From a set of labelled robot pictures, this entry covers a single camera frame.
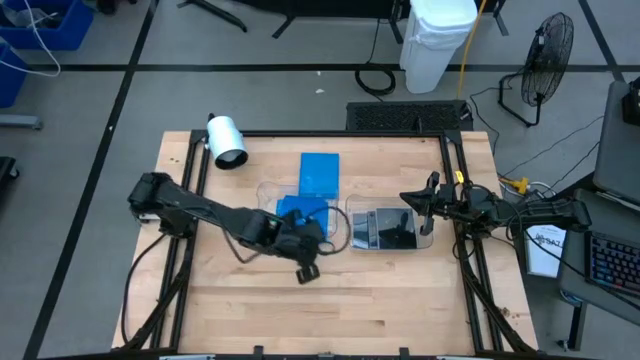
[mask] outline keyboard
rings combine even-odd
[[[586,238],[587,279],[640,298],[640,244],[597,232]]]

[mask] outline transparent tray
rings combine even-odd
[[[433,244],[433,232],[420,235],[422,218],[400,197],[351,195],[346,201],[346,212],[354,249],[415,250]]]
[[[298,195],[298,185],[280,185],[273,182],[263,182],[258,186],[258,208],[268,211],[272,214],[277,213],[278,200],[284,199],[285,196]],[[338,206],[338,200],[327,200],[327,205]],[[337,212],[327,210],[329,212],[329,221],[327,223],[327,238],[333,237],[337,231]]]

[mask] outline white paper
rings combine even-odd
[[[560,262],[540,249],[533,241],[561,258],[566,231],[551,225],[532,226],[527,231],[531,235],[531,238],[527,236],[527,273],[557,277]]]

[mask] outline blue bin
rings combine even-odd
[[[27,64],[11,51],[11,48],[5,44],[0,44],[0,60],[7,64],[11,64],[20,69],[26,69]],[[24,78],[27,76],[25,72],[12,69],[4,64],[0,64],[0,108],[6,108],[13,105],[20,92]]]
[[[4,4],[16,11],[27,8],[24,0],[5,0]],[[29,6],[32,9],[40,8],[47,14],[64,14],[58,28],[38,29],[49,50],[77,50],[93,21],[91,9],[82,0],[29,0]],[[33,29],[0,27],[0,37],[16,49],[42,48]]]

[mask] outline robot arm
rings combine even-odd
[[[532,201],[511,204],[500,199],[483,186],[462,184],[461,200],[456,200],[456,185],[440,185],[436,191],[440,174],[433,172],[425,189],[400,193],[400,198],[419,215],[425,217],[421,235],[433,231],[433,215],[453,219],[464,224],[466,232],[486,238],[498,227],[522,225],[554,225],[577,232],[591,226],[591,218],[584,203],[574,199],[558,201]]]
[[[232,209],[181,188],[162,173],[143,174],[128,201],[137,217],[157,215],[164,234],[192,236],[197,218],[221,227],[246,248],[296,261],[300,284],[320,276],[315,259],[324,239],[322,228],[317,221],[303,218],[300,211],[278,217],[263,210]]]

